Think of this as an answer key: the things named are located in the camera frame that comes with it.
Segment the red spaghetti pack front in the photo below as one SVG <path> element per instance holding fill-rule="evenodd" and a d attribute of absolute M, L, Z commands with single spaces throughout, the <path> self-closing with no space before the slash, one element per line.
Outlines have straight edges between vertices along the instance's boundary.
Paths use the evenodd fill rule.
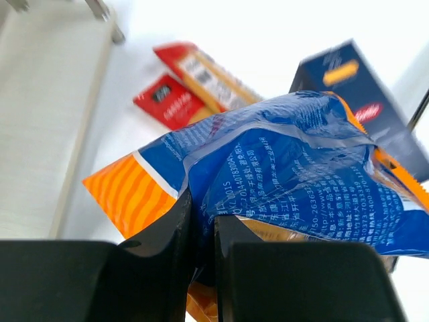
<path fill-rule="evenodd" d="M 170 130 L 181 129 L 214 114 L 194 93 L 169 74 L 133 98 L 139 108 Z"/>

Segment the dark blue Barilla box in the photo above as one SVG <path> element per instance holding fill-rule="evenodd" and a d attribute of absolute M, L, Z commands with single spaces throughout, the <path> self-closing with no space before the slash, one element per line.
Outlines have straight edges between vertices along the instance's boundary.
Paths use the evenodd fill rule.
<path fill-rule="evenodd" d="M 342 97 L 377 145 L 417 181 L 428 180 L 428 157 L 353 40 L 300 62 L 290 92 L 304 90 L 332 91 Z"/>

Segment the red spaghetti pack barcode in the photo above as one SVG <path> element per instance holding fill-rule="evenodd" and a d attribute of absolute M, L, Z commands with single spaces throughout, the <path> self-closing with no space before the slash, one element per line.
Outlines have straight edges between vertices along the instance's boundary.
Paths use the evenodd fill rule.
<path fill-rule="evenodd" d="M 153 51 L 215 113 L 263 101 L 263 97 L 192 42 L 170 42 Z"/>

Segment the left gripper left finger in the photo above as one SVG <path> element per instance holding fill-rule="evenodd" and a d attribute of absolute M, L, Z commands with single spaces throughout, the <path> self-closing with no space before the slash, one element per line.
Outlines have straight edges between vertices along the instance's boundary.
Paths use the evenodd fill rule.
<path fill-rule="evenodd" d="M 3 240 L 2 321 L 183 321 L 192 274 L 188 191 L 120 244 Z"/>

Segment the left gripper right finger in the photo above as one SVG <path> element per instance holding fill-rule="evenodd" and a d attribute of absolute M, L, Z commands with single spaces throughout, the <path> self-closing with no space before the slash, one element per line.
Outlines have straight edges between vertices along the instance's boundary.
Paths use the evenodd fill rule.
<path fill-rule="evenodd" d="M 221 321 L 404 321 L 365 244 L 263 241 L 234 216 L 214 225 Z"/>

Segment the blue orange pasta bag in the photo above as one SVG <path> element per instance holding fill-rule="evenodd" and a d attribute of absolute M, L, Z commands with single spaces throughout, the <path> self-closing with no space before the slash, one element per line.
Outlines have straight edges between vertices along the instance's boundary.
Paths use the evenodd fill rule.
<path fill-rule="evenodd" d="M 198 271 L 222 215 L 264 240 L 361 242 L 384 258 L 428 256 L 428 193 L 332 92 L 298 91 L 212 115 L 82 183 L 126 238 L 190 191 Z"/>

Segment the white two-tier metal shelf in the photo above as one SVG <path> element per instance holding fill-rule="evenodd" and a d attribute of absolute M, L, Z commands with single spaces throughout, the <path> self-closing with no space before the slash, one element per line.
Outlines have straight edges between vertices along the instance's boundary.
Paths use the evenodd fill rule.
<path fill-rule="evenodd" d="M 55 238 L 114 44 L 104 1 L 1 2 L 1 238 Z"/>

